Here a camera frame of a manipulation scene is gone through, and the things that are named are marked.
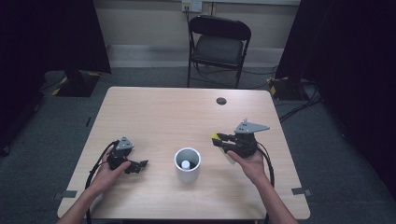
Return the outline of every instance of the gray metal piece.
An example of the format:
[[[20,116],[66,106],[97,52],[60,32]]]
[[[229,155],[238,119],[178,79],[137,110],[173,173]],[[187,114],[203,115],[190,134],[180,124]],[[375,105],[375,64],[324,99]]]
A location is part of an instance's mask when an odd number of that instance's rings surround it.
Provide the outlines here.
[[[124,149],[132,149],[134,148],[134,144],[128,140],[125,136],[123,136],[117,145],[117,150],[124,150]]]
[[[235,133],[256,133],[270,129],[269,126],[250,123],[244,119],[235,129]]]
[[[76,190],[65,190],[62,193],[55,193],[52,197],[53,200],[61,200],[62,198],[76,198]]]
[[[303,188],[291,189],[291,192],[293,193],[293,195],[303,194],[305,195],[305,197],[310,197],[313,194],[311,189],[303,189]]]

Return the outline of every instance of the chair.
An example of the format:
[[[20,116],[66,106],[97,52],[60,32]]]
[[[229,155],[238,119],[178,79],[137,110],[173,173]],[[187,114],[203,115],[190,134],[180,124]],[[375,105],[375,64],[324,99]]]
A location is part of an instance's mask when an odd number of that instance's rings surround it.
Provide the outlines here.
[[[190,55],[187,87],[190,86],[191,63],[236,70],[238,88],[251,32],[241,21],[213,16],[197,16],[189,22]],[[195,44],[194,35],[199,39]]]

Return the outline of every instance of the wall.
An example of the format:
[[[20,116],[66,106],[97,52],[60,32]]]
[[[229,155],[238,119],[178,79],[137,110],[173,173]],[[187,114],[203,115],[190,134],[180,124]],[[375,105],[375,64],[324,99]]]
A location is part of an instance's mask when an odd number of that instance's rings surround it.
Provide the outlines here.
[[[188,46],[187,20],[180,1],[94,3],[107,44]],[[252,48],[283,49],[297,9],[295,5],[203,3],[202,14],[213,12],[246,23],[252,31]]]

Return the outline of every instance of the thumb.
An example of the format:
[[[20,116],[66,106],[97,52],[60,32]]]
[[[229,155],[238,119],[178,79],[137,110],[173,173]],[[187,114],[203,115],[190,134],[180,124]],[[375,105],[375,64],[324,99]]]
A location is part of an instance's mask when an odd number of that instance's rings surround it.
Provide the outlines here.
[[[236,154],[234,151],[228,150],[227,154],[231,157],[231,159],[238,162],[239,164],[241,162],[243,162],[243,159],[238,154]]]
[[[132,164],[131,161],[125,161],[123,162],[119,167],[117,167],[117,169],[115,170],[115,172],[120,175],[122,174],[122,172],[124,172],[124,170],[126,170],[130,165]]]

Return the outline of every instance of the chair seat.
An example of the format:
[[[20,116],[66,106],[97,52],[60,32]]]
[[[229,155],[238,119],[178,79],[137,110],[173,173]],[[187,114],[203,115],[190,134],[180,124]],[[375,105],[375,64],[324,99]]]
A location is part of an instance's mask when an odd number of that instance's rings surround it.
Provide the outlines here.
[[[243,47],[241,40],[201,35],[192,58],[237,66],[241,63]]]

